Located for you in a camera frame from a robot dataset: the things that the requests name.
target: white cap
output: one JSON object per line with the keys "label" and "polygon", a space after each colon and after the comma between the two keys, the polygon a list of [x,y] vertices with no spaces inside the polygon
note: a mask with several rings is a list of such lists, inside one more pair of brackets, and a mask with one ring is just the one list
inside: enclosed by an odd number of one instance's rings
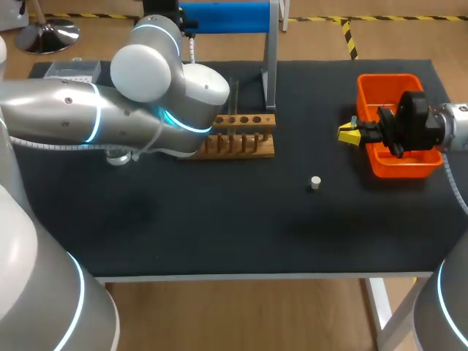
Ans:
{"label": "white cap", "polygon": [[312,177],[311,187],[313,190],[319,189],[320,183],[322,183],[322,179],[320,179],[320,177],[317,177],[316,175]]}
{"label": "white cap", "polygon": [[152,102],[169,89],[171,75],[165,58],[153,48],[133,44],[120,49],[110,64],[117,90],[136,102]]}

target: wooden floor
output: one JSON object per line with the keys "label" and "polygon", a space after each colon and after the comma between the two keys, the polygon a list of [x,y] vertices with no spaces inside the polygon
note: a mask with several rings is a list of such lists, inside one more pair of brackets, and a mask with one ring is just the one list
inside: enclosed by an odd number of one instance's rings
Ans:
{"label": "wooden floor", "polygon": [[[130,0],[42,0],[45,12],[141,15]],[[465,0],[291,0],[291,16],[467,15]],[[35,61],[111,59],[132,22],[77,19],[78,44],[50,56],[14,46],[16,31],[1,33],[9,50],[7,78],[27,77]],[[432,59],[453,101],[468,101],[468,22],[352,22],[361,59]],[[197,60],[261,60],[263,35],[200,35]],[[188,57],[187,46],[184,58]],[[347,60],[341,27],[290,23],[279,36],[281,60]],[[386,279],[392,309],[411,279]],[[375,350],[366,295],[357,279],[261,282],[112,284],[121,314],[119,351],[370,351]],[[400,348],[415,350],[411,336]]]}

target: wooden block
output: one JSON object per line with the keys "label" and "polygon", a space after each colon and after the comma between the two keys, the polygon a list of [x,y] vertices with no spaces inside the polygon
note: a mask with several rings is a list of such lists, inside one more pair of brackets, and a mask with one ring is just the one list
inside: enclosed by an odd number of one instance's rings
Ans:
{"label": "wooden block", "polygon": [[[273,114],[218,115],[213,124],[216,134],[209,135],[194,156],[182,159],[274,157],[275,150],[271,133],[275,127],[276,119]],[[246,134],[252,129],[253,135]]]}
{"label": "wooden block", "polygon": [[218,115],[213,123],[213,129],[259,128],[272,129],[276,127],[275,115]]}
{"label": "wooden block", "polygon": [[273,144],[273,136],[270,136],[267,141],[261,141],[257,138],[257,150],[255,151],[255,136],[254,135],[232,135],[233,149],[230,150],[229,136],[222,135],[221,142],[219,142],[218,135],[209,135],[211,140],[208,142],[208,152],[205,146],[191,157],[184,158],[187,160],[201,160],[201,159],[255,159],[263,157],[274,157],[275,149]]}

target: orange plastic container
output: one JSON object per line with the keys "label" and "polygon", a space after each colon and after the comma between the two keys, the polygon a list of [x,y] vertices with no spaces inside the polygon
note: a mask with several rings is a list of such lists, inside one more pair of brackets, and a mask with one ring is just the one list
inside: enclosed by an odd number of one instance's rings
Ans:
{"label": "orange plastic container", "polygon": [[[361,121],[379,121],[378,107],[396,112],[404,91],[422,91],[414,75],[360,75],[358,78],[358,117]],[[367,144],[372,170],[380,178],[426,178],[442,165],[436,148],[428,151],[409,151],[398,159],[383,143]]]}

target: black table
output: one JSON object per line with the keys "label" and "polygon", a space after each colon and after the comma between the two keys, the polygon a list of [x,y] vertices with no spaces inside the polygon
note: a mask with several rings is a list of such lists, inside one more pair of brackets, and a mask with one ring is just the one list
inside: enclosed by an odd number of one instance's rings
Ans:
{"label": "black table", "polygon": [[[239,113],[263,111],[260,63],[209,63],[240,80]],[[41,77],[47,65],[35,67]],[[95,276],[433,271],[468,226],[442,168],[426,180],[373,176],[336,141],[363,73],[417,75],[448,102],[430,61],[280,62],[273,159],[184,162],[16,148],[39,220]],[[110,85],[108,64],[99,84]],[[468,197],[468,155],[450,158]],[[308,191],[320,176],[318,192]]]}

